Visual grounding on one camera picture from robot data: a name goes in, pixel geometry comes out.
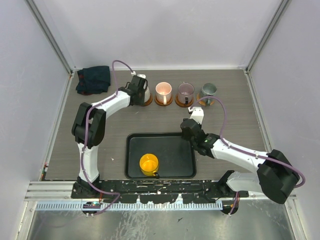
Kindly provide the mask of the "white ceramic mug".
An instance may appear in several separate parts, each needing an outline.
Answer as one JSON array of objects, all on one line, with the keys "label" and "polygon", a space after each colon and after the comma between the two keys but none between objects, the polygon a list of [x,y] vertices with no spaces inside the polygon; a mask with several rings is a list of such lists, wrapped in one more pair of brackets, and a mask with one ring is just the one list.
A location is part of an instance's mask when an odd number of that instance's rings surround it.
[{"label": "white ceramic mug", "polygon": [[144,103],[149,99],[150,94],[151,94],[150,89],[147,86],[146,89],[145,89],[145,92],[144,92]]}]

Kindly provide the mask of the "brown wooden coaster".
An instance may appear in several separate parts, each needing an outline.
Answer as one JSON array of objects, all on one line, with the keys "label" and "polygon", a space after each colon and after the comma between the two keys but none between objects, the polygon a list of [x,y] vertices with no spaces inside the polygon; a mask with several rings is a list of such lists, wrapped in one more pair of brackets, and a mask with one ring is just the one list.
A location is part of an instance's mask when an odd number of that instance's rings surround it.
[{"label": "brown wooden coaster", "polygon": [[170,100],[166,104],[163,104],[162,102],[160,102],[156,97],[154,98],[154,101],[157,105],[162,106],[162,107],[166,107],[166,106],[169,106],[173,102],[173,97],[171,97]]},{"label": "brown wooden coaster", "polygon": [[189,103],[182,103],[182,102],[179,101],[178,96],[176,95],[176,96],[175,96],[175,103],[176,103],[178,106],[182,107],[182,108],[188,108],[188,107],[190,107],[190,106],[193,105],[193,103],[194,103],[194,98],[192,98],[191,102],[189,102]]},{"label": "brown wooden coaster", "polygon": [[153,102],[153,95],[150,94],[149,99],[142,105],[142,107],[146,107]]}]

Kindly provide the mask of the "pink ceramic mug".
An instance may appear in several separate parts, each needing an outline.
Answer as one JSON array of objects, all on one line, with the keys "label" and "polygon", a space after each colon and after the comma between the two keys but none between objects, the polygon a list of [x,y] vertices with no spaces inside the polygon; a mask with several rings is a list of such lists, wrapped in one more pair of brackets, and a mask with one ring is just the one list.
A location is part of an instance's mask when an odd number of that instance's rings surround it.
[{"label": "pink ceramic mug", "polygon": [[155,92],[156,98],[166,105],[172,97],[172,86],[168,82],[160,82],[156,85]]}]

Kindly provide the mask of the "woven rattan coaster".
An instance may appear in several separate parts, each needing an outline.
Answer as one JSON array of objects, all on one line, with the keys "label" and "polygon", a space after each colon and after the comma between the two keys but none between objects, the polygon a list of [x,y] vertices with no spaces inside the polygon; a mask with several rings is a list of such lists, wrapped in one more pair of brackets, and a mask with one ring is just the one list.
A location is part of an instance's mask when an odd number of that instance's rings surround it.
[{"label": "woven rattan coaster", "polygon": [[204,107],[212,106],[215,103],[214,100],[212,100],[211,98],[200,100],[201,98],[202,98],[202,96],[201,96],[201,93],[199,92],[196,95],[196,100],[201,106],[204,106]]}]

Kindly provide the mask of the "purple glass cup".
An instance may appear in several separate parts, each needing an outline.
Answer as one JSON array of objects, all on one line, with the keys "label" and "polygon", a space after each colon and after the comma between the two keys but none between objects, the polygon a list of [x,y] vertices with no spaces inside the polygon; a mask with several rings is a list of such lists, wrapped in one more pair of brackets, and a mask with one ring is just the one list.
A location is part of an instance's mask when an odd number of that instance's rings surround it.
[{"label": "purple glass cup", "polygon": [[195,88],[190,83],[182,83],[178,86],[177,99],[180,103],[187,105],[190,104],[194,98]]}]

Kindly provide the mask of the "grey ceramic mug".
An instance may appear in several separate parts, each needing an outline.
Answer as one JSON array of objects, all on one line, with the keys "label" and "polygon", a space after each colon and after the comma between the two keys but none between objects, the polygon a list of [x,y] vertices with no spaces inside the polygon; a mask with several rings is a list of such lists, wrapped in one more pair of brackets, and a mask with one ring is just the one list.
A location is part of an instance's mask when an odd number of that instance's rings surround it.
[{"label": "grey ceramic mug", "polygon": [[206,83],[201,89],[201,98],[204,98],[203,102],[205,106],[213,104],[213,99],[209,96],[215,97],[217,94],[217,87],[213,83]]}]

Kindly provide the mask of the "yellow mug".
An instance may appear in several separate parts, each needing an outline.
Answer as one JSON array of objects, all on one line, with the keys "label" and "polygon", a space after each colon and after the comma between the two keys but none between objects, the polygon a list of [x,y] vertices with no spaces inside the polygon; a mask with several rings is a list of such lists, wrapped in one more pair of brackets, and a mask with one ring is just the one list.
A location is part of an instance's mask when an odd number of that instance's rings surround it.
[{"label": "yellow mug", "polygon": [[144,154],[139,160],[139,167],[141,172],[147,177],[154,177],[156,179],[160,178],[158,173],[159,170],[159,160],[152,153]]}]

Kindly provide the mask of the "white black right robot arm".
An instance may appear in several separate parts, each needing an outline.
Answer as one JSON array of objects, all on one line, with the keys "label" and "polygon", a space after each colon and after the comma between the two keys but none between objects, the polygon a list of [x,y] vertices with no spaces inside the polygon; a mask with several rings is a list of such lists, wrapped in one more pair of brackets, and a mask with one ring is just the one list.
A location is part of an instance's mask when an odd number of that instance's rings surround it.
[{"label": "white black right robot arm", "polygon": [[224,175],[219,191],[225,197],[235,192],[260,192],[278,204],[284,204],[300,181],[301,175],[279,150],[270,153],[245,148],[224,138],[205,133],[194,119],[184,119],[180,125],[182,137],[202,156],[224,160],[248,170]]}]

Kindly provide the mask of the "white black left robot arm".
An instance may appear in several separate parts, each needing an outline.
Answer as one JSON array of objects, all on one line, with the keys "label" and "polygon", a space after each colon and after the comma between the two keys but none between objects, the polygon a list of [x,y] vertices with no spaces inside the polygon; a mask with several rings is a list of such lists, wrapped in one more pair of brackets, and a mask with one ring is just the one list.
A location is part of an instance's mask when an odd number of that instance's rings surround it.
[{"label": "white black left robot arm", "polygon": [[143,106],[150,98],[148,81],[144,74],[134,75],[130,82],[111,96],[96,102],[83,102],[77,111],[71,133],[75,137],[80,155],[79,178],[86,183],[82,192],[88,198],[100,193],[98,149],[105,137],[108,117],[129,106]]}]

